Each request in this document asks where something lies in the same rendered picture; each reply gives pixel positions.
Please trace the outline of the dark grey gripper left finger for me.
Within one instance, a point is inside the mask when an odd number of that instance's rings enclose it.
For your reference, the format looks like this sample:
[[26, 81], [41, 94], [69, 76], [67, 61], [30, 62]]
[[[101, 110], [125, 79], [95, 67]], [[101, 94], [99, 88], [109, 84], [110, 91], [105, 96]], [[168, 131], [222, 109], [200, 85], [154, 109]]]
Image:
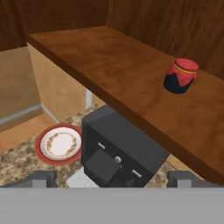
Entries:
[[32, 174], [3, 187], [51, 188], [56, 187], [56, 171], [34, 171]]

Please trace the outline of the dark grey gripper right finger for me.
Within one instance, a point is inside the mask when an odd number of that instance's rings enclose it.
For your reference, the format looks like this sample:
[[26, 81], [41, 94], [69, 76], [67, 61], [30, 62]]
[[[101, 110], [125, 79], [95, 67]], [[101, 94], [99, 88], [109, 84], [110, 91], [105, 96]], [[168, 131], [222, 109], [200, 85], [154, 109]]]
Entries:
[[167, 187], [173, 188], [213, 188], [219, 187], [219, 185], [199, 181], [196, 179], [196, 176], [190, 171], [169, 171], [167, 173], [168, 183]]

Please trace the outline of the jam jar with red cloth lid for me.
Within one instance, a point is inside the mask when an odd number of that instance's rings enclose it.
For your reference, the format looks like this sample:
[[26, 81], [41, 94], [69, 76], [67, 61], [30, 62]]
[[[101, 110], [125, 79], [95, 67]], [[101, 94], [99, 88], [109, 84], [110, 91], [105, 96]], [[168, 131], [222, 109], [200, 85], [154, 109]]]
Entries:
[[181, 95], [185, 93], [198, 76], [199, 65], [191, 59], [176, 58], [164, 77], [164, 87]]

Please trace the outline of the brown wooden cabinet shelf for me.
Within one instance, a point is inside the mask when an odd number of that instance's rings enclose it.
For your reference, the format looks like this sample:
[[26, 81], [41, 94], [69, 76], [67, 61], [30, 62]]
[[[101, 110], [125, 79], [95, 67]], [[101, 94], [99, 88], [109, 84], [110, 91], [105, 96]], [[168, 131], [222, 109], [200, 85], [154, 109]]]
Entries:
[[173, 58], [107, 26], [28, 42], [204, 179], [224, 185], [224, 81], [204, 71], [184, 94], [164, 87]]

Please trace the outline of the red-rimmed white plate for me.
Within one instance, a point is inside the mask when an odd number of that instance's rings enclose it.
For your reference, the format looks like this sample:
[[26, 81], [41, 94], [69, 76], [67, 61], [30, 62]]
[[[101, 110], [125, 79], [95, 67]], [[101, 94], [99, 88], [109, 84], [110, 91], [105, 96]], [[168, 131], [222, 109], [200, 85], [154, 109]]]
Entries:
[[44, 130], [36, 139], [37, 157], [49, 165], [66, 165], [81, 155], [81, 129], [57, 124]]

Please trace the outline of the dark grey coffee machine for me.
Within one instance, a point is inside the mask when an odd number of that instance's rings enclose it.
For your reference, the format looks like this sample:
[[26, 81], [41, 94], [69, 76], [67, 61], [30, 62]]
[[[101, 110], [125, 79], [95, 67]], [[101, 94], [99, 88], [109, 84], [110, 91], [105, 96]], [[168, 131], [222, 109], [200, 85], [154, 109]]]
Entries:
[[82, 119], [81, 163], [99, 187], [143, 187], [169, 152], [109, 106]]

